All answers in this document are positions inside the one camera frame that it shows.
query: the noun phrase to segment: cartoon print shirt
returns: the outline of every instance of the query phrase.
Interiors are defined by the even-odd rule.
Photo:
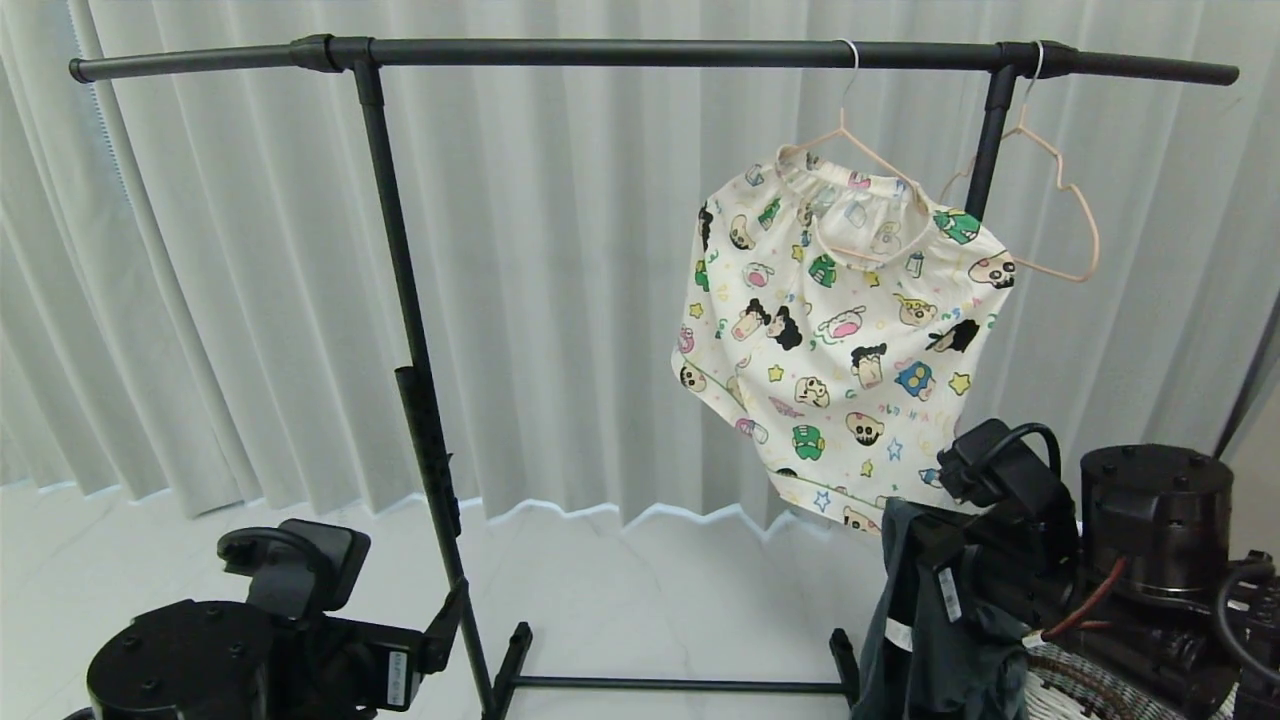
[[[783,146],[699,210],[672,369],[787,502],[868,532],[888,497],[969,510],[937,454],[1015,274],[919,186]]]

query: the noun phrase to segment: white floor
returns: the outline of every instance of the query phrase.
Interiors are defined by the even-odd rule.
[[[173,498],[83,498],[74,488],[0,489],[0,675],[4,720],[61,720],[87,705],[84,670],[136,616],[182,598],[243,600],[219,536],[312,518],[303,507],[233,507],[183,519]],[[425,628],[445,593],[426,506],[324,520],[374,539],[342,616]],[[566,518],[526,506],[485,523],[463,510],[462,556],[490,673],[516,623],[534,629],[530,674],[835,682],[832,628],[861,644],[883,584],[877,538],[785,518],[764,536],[740,515],[652,512],[623,529],[602,510]],[[479,719],[465,651],[428,678],[402,717]],[[573,717],[845,719],[838,697],[522,689],[511,720]]]

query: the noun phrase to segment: empty hanger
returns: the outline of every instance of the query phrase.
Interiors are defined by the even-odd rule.
[[[824,135],[824,136],[822,136],[822,137],[819,137],[817,140],[810,140],[809,142],[805,142],[804,145],[795,145],[795,146],[792,146],[787,151],[786,155],[791,156],[791,155],[795,155],[796,152],[801,152],[804,150],[809,150],[812,147],[822,145],[823,142],[827,142],[828,140],[831,140],[833,137],[844,137],[849,142],[852,142],[854,147],[858,147],[859,150],[861,150],[868,158],[870,158],[872,160],[876,160],[884,169],[887,169],[888,172],[891,172],[895,176],[897,176],[899,179],[901,179],[902,182],[905,182],[906,184],[909,184],[913,188],[918,188],[919,184],[915,181],[913,181],[911,178],[906,177],[902,173],[902,170],[899,170],[897,168],[895,168],[893,165],[891,165],[888,163],[888,160],[886,160],[886,159],[881,158],[879,155],[877,155],[874,150],[872,150],[870,147],[867,147],[867,145],[864,145],[863,141],[858,140],[856,137],[854,137],[854,133],[849,132],[849,127],[845,124],[845,101],[849,99],[849,90],[851,87],[854,87],[854,81],[858,79],[858,68],[860,65],[860,59],[858,56],[858,46],[856,45],[854,45],[849,40],[845,40],[844,37],[840,38],[840,42],[844,42],[845,45],[847,45],[849,49],[854,53],[854,73],[852,73],[852,77],[849,78],[849,85],[845,86],[845,92],[842,92],[840,95],[840,127],[836,128],[836,129],[833,129],[833,131],[831,131],[831,132],[828,132],[827,135]],[[913,192],[913,195],[914,195],[914,197],[916,200],[916,206],[919,206],[920,193],[919,192]],[[920,208],[920,211],[924,215],[929,215],[927,208]],[[859,258],[861,260],[870,260],[873,263],[881,263],[883,260],[882,258],[876,258],[876,256],[872,256],[872,255],[863,255],[861,252],[855,252],[852,250],[846,250],[846,249],[842,249],[842,247],[832,247],[831,250],[835,250],[836,252],[841,252],[844,255],[851,255],[851,256]]]
[[[1030,140],[1036,145],[1041,146],[1042,150],[1044,150],[1046,152],[1048,152],[1050,155],[1053,156],[1053,160],[1057,163],[1057,177],[1055,179],[1055,184],[1056,184],[1057,190],[1059,191],[1070,191],[1071,195],[1075,196],[1075,201],[1080,205],[1080,210],[1084,213],[1084,219],[1088,220],[1088,223],[1089,223],[1089,234],[1093,236],[1093,259],[1089,261],[1089,269],[1085,270],[1083,275],[1073,275],[1070,273],[1064,273],[1061,270],[1055,270],[1052,268],[1046,268],[1043,265],[1037,265],[1036,263],[1032,263],[1030,260],[1020,260],[1018,258],[1014,258],[1014,263],[1016,263],[1019,265],[1024,265],[1024,266],[1030,268],[1033,270],[1039,270],[1042,273],[1047,273],[1047,274],[1053,275],[1056,278],[1062,278],[1065,281],[1083,283],[1084,281],[1087,281],[1091,277],[1093,277],[1093,273],[1098,269],[1098,256],[1101,255],[1101,249],[1102,249],[1102,242],[1101,242],[1101,240],[1098,237],[1098,223],[1093,219],[1093,210],[1089,209],[1089,201],[1084,199],[1084,193],[1080,192],[1080,188],[1076,187],[1074,182],[1071,184],[1062,184],[1062,152],[1059,151],[1057,147],[1053,147],[1052,145],[1050,145],[1047,140],[1044,140],[1043,137],[1036,135],[1025,124],[1027,123],[1027,100],[1030,97],[1030,95],[1032,95],[1032,87],[1034,87],[1036,86],[1036,81],[1039,79],[1041,68],[1044,65],[1044,45],[1041,41],[1037,40],[1036,41],[1036,47],[1039,49],[1039,59],[1036,61],[1036,76],[1032,77],[1032,82],[1027,85],[1027,90],[1023,92],[1023,105],[1018,110],[1018,124],[1014,126],[1014,128],[1011,131],[1009,131],[1004,136],[1001,136],[1001,140],[1004,141],[1004,140],[1007,140],[1010,136],[1020,135],[1023,137],[1027,137],[1028,140]],[[951,190],[951,183],[954,183],[957,178],[969,177],[973,173],[973,165],[977,161],[977,159],[978,159],[978,156],[974,155],[974,158],[972,160],[969,160],[969,167],[966,169],[964,169],[964,170],[961,170],[961,172],[951,176],[951,179],[947,181],[947,184],[942,186],[942,197],[943,199],[946,199],[947,191]]]

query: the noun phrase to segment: white label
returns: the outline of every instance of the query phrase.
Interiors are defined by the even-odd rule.
[[[960,619],[960,594],[956,593],[956,580],[951,577],[951,568],[943,568],[938,573],[938,587],[942,588],[942,602],[947,603],[947,619],[955,623]]]
[[[404,705],[404,687],[408,684],[408,656],[393,650],[387,657],[387,705]]]
[[[911,628],[892,618],[884,618],[884,639],[906,652],[911,652]]]

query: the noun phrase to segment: clothing rack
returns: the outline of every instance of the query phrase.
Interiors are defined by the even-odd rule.
[[[965,201],[965,211],[977,219],[982,219],[987,206],[1005,115],[1012,102],[1018,77],[1044,79],[1091,74],[1222,86],[1231,85],[1239,77],[1239,68],[1231,65],[1084,53],[1052,41],[993,45],[858,42],[856,46],[859,68],[979,70],[991,74],[977,159]],[[449,452],[444,445],[384,110],[380,68],[394,65],[851,68],[854,56],[849,46],[838,40],[375,40],[312,35],[287,45],[70,61],[72,77],[83,83],[252,68],[298,67],[324,73],[352,70],[356,94],[364,108],[374,179],[378,183],[411,357],[408,366],[396,370],[396,380],[444,569],[451,585],[457,588],[467,584],[457,541],[462,534],[461,514],[449,473]],[[503,720],[516,688],[837,694],[844,696],[850,706],[859,694],[858,662],[852,644],[842,629],[836,629],[829,641],[840,682],[797,683],[525,675],[522,667],[532,642],[532,630],[527,623],[516,626],[498,674],[490,680],[470,597],[466,600],[461,626],[480,696],[483,720]]]

